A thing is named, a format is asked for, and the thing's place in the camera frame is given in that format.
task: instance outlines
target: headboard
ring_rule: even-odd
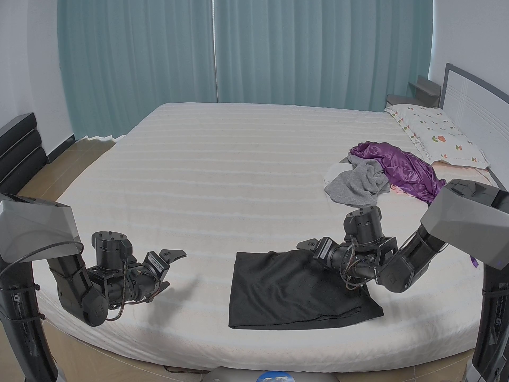
[[[0,128],[0,193],[17,194],[47,162],[33,113]]]
[[[483,151],[498,185],[509,188],[509,95],[447,63],[439,106]]]

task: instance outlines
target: pink fabric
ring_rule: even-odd
[[[361,158],[374,158],[383,167],[389,183],[428,205],[446,184],[445,180],[437,178],[428,163],[389,143],[359,143],[350,153]]]

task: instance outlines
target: white headboard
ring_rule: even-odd
[[[499,186],[509,188],[509,95],[448,63],[440,107],[483,151]]]

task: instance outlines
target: bed sheet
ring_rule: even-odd
[[[436,360],[475,345],[482,265],[449,247],[408,291],[369,290],[385,312],[345,328],[228,328],[237,251],[287,251],[299,241],[344,237],[323,174],[360,142],[387,141],[418,154],[384,112],[283,105],[162,105],[88,167],[60,197],[70,205],[87,266],[93,232],[125,233],[134,255],[183,249],[172,285],[151,304],[126,306],[116,322],[89,328],[65,312],[46,262],[35,262],[41,311],[64,332],[115,353],[197,369],[348,372]],[[391,191],[379,198],[385,235],[401,244],[426,204]]]

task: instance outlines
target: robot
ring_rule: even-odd
[[[124,235],[98,232],[92,236],[98,265],[86,269],[69,207],[14,196],[0,200],[0,230],[8,234],[0,244],[0,318],[29,382],[65,381],[51,359],[41,327],[32,260],[48,260],[64,309],[96,326],[105,321],[108,308],[122,310],[129,300],[152,301],[166,283],[162,277],[169,264],[185,256],[183,251],[149,252],[143,263],[137,263]],[[509,193],[474,181],[452,180],[400,248],[396,238],[383,234],[381,218],[378,207],[354,211],[345,218],[343,243],[324,237],[300,242],[297,248],[341,276],[348,289],[374,280],[396,293],[408,290],[424,275],[448,244],[480,260],[485,264],[480,329],[463,381],[508,381]],[[144,279],[140,289],[126,286],[125,279],[135,276]],[[320,373],[220,367],[203,382],[336,380]]]

